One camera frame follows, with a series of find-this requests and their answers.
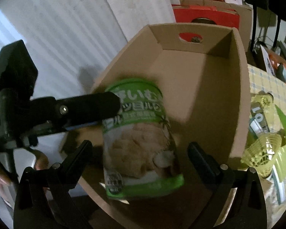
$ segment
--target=green can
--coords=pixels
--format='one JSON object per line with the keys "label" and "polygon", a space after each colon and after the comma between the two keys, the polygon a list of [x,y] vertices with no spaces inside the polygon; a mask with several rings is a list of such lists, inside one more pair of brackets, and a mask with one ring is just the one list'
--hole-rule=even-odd
{"label": "green can", "polygon": [[167,195],[184,184],[159,88],[150,81],[124,79],[106,91],[121,109],[103,121],[104,178],[112,199]]}

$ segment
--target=cable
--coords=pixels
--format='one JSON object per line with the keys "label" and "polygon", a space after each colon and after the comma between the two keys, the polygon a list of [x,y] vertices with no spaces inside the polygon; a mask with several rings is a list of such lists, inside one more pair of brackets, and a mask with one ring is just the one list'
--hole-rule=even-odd
{"label": "cable", "polygon": [[273,41],[273,49],[276,47],[276,44],[278,42],[278,33],[280,32],[280,25],[281,25],[281,18],[278,16],[278,23],[277,23],[277,29],[275,31],[275,40]]}
{"label": "cable", "polygon": [[257,20],[257,7],[253,5],[253,29],[252,29],[252,38],[251,38],[251,46],[250,51],[253,52],[254,49],[254,39],[256,33],[256,20]]}
{"label": "cable", "polygon": [[265,43],[265,42],[263,42],[263,41],[260,41],[260,40],[259,40],[258,42],[263,43],[263,44],[265,44],[265,45],[267,45],[267,46],[272,47],[272,45],[269,45],[269,44],[267,44],[267,43]]}
{"label": "cable", "polygon": [[263,38],[263,37],[268,38],[268,39],[273,43],[273,40],[272,40],[272,39],[270,39],[267,35],[265,35],[265,36],[259,36],[259,37],[258,37],[258,38],[256,38],[256,39],[255,39],[255,41],[254,41],[254,48],[253,48],[253,49],[255,49],[256,44],[258,43],[259,39],[260,39],[260,38]]}

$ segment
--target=can label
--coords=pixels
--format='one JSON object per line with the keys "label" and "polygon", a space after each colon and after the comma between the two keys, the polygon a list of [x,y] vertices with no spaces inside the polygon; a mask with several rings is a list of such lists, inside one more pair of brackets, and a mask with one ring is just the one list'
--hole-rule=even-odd
{"label": "can label", "polygon": [[162,93],[149,82],[109,89],[121,101],[117,116],[103,121],[104,176],[111,198],[154,197],[183,185]]}

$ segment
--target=human hand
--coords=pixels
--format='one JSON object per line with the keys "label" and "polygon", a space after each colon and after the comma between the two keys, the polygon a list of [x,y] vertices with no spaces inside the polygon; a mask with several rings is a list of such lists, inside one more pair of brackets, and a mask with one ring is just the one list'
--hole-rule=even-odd
{"label": "human hand", "polygon": [[[36,170],[47,169],[47,166],[49,164],[47,156],[38,150],[33,150],[32,152],[36,156],[35,169]],[[3,189],[4,185],[7,186],[11,185],[11,179],[8,177],[5,171],[0,167],[0,196],[7,201],[8,198]]]}

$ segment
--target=white wall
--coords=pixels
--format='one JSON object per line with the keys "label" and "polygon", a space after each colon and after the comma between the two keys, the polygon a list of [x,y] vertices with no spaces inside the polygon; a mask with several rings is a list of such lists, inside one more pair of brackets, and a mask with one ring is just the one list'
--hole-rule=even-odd
{"label": "white wall", "polygon": [[[277,26],[277,15],[270,10],[257,8],[257,26],[255,40],[266,43],[268,48],[271,48],[275,39]],[[286,39],[286,21],[281,20],[278,40],[285,42]]]}
{"label": "white wall", "polygon": [[[23,39],[38,69],[34,98],[88,92],[127,43],[106,0],[0,0],[0,49]],[[39,138],[50,165],[63,134]],[[77,186],[72,195],[85,194]]]}

